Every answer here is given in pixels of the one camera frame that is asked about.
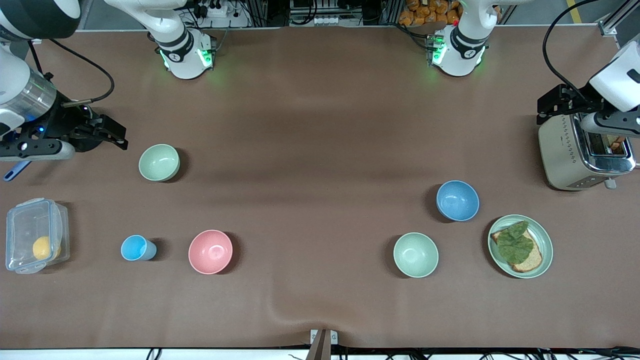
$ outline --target green bowl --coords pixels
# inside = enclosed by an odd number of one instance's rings
[[[394,246],[394,261],[405,275],[425,277],[438,266],[438,248],[433,240],[420,233],[400,236]]]
[[[180,156],[178,152],[165,143],[153,145],[140,156],[138,170],[147,180],[167,181],[178,173]]]
[[[540,254],[542,254],[542,264],[540,264],[540,266],[531,270],[530,272],[513,271],[511,265],[509,265],[509,263],[500,255],[500,252],[498,251],[498,245],[491,238],[491,234],[496,233],[500,230],[504,230],[507,227],[523,220],[529,222],[529,233],[531,234],[533,240],[538,243]],[[493,258],[495,263],[501,269],[503,269],[504,272],[513,277],[519,277],[521,279],[532,279],[534,277],[538,277],[544,274],[549,269],[549,267],[551,266],[551,261],[554,258],[554,247],[551,244],[551,238],[549,238],[549,234],[547,234],[545,228],[542,227],[542,225],[540,225],[537,221],[524,215],[506,215],[496,220],[491,226],[491,229],[489,229],[488,241],[489,253],[491,254],[491,257]]]

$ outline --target container lid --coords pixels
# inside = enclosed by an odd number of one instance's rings
[[[6,268],[19,274],[41,270],[60,253],[62,217],[56,203],[32,199],[6,216]]]

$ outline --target green led light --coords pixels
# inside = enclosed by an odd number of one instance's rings
[[[202,60],[202,65],[204,65],[204,67],[211,66],[212,61],[209,51],[198,50],[198,55],[200,56],[200,60]]]
[[[168,63],[168,60],[167,60],[166,56],[163,54],[162,50],[160,50],[160,55],[162,56],[162,60],[164,61],[164,67],[166,67],[167,69],[169,69],[169,63]]]
[[[440,64],[446,52],[447,52],[447,44],[442,44],[442,47],[436,50],[435,53],[433,53],[433,63]]]
[[[482,49],[480,50],[480,53],[478,54],[478,60],[476,61],[476,65],[480,64],[480,61],[482,61],[482,54],[484,53],[485,49],[486,49],[486,46],[482,46]]]

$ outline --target plastic food container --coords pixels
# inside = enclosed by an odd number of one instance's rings
[[[67,208],[53,200],[32,199],[6,215],[6,268],[33,274],[69,258]]]

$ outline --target sandwich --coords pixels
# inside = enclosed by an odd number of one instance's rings
[[[498,252],[515,272],[530,272],[542,264],[542,253],[528,226],[528,222],[521,221],[491,234]]]

